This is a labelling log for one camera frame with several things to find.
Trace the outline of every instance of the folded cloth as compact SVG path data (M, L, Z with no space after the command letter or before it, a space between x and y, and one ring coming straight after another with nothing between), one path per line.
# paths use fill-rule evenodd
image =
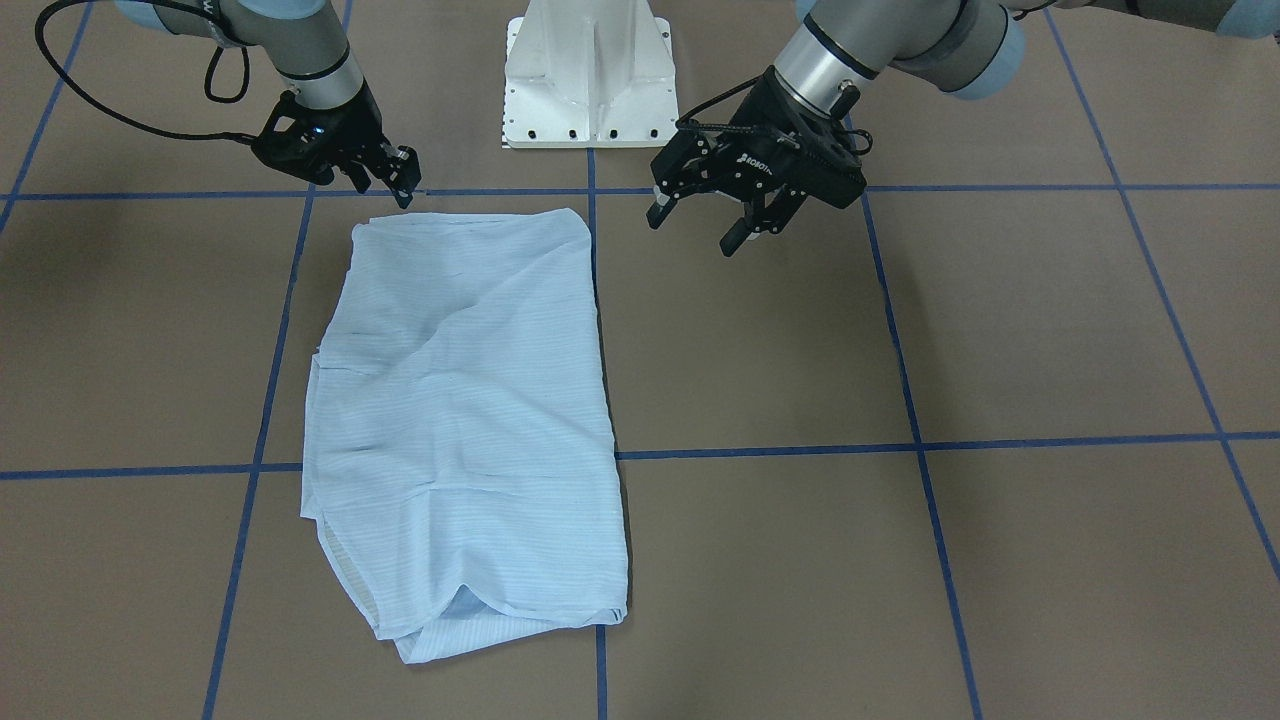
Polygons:
M302 516L379 639L426 662L626 616L591 287L571 210L356 227L311 361Z

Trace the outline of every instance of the white mounting bracket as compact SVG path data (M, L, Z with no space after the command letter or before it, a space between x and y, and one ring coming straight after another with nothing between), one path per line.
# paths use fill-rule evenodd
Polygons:
M676 133L671 24L648 0L530 0L507 26L509 147L660 147Z

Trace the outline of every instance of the robotic arm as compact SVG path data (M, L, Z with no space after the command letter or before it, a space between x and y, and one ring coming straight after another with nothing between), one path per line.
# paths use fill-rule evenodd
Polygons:
M1023 59L1011 10L1050 5L1097 5L1238 37L1280 27L1280 0L801 0L797 9L812 8L803 26L759 78L680 119L650 165L649 227L658 229L690 195L726 195L744 205L721 240L731 256L763 232L781 232L809 196L847 208L867 187L860 156L870 136L842 122L872 81L892 67L964 100L987 97ZM694 119L751 86L728 124Z
M287 90L250 142L269 168L316 184L334 168L369 190L372 174L403 209L421 181L412 147L393 146L329 0L116 0L134 22L174 35L209 37L221 47L261 45ZM172 5L202 10L183 12ZM218 22L209 19L211 15Z

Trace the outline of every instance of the light blue cloth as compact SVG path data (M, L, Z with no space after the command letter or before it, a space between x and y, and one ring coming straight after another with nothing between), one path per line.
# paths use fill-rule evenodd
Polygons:
M397 215L352 240L311 363L302 515L374 634L425 662L622 621L582 220Z

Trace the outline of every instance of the cloth fold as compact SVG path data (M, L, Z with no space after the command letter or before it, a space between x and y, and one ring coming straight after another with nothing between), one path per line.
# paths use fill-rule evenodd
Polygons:
M396 215L352 242L311 363L302 516L375 637L425 662L621 623L581 218Z

